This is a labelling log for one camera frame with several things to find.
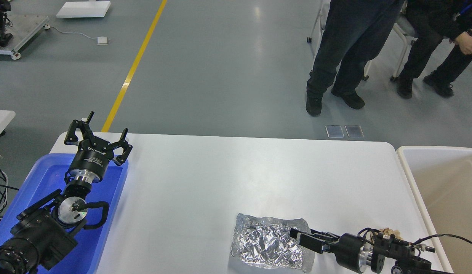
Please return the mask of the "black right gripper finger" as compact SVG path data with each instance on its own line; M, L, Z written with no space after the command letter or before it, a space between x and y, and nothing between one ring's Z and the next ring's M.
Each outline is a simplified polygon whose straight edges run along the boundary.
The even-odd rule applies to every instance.
M330 244L334 242L334 236L329 233L303 233L296 232L296 240L300 246L308 248L311 251L322 254L324 252L330 252Z
M330 232L319 232L310 229L310 232L303 232L298 229L290 229L290 237L298 242L304 241L321 241L321 242L337 242L340 239L339 235Z

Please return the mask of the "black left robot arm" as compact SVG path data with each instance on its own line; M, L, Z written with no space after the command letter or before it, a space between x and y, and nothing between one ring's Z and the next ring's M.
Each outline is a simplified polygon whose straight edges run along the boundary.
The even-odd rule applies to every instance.
M92 132L87 119L73 120L64 144L78 148L65 172L66 186L56 189L18 214L12 238L0 246L0 274L36 274L38 267L51 269L78 244L75 235L82 229L98 229L107 221L107 201L87 202L94 183L101 182L108 164L126 163L133 148L124 129L117 142Z

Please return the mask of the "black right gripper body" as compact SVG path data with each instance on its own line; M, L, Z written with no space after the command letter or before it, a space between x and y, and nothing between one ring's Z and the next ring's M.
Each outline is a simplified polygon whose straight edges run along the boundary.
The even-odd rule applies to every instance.
M329 251L335 255L338 265L358 274L371 265L373 247L358 236L343 234Z

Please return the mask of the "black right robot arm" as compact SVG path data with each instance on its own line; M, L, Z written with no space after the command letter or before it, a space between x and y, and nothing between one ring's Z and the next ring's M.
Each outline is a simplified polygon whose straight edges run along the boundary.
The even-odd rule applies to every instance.
M357 235L345 233L341 236L314 229L306 233L292 228L290 237L315 253L333 253L338 265L358 274L363 274L367 267L380 274L385 258L395 260L390 271L392 274L441 274L442 271L432 269L429 260L415 255L416 251L435 252L433 247L424 245L424 241L434 237L454 237L472 244L472 241L453 234L434 234L408 242L372 228L362 229Z

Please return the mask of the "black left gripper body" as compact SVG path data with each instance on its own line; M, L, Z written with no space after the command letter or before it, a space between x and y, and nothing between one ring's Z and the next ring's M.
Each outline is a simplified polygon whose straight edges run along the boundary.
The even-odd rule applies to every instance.
M83 139L78 144L78 151L68 169L70 176L76 176L87 170L94 174L91 183L101 182L109 161L114 158L113 150L107 149L109 142L104 139Z

